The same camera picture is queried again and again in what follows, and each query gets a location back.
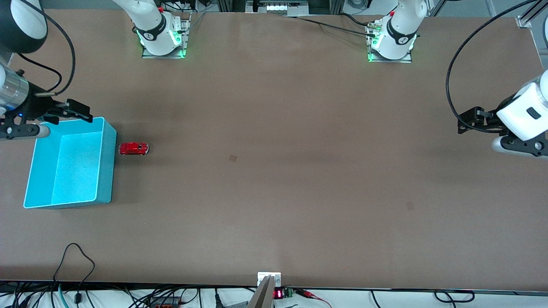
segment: toy car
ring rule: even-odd
[[[149,145],[144,142],[124,142],[118,152],[122,155],[144,155],[149,152]]]

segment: green cable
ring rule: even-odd
[[[59,292],[59,297],[61,298],[61,302],[63,303],[63,306],[65,308],[70,308],[67,305],[67,301],[65,300],[65,297],[63,296],[63,292],[61,291],[61,284],[59,283],[59,287],[57,288],[57,292]]]

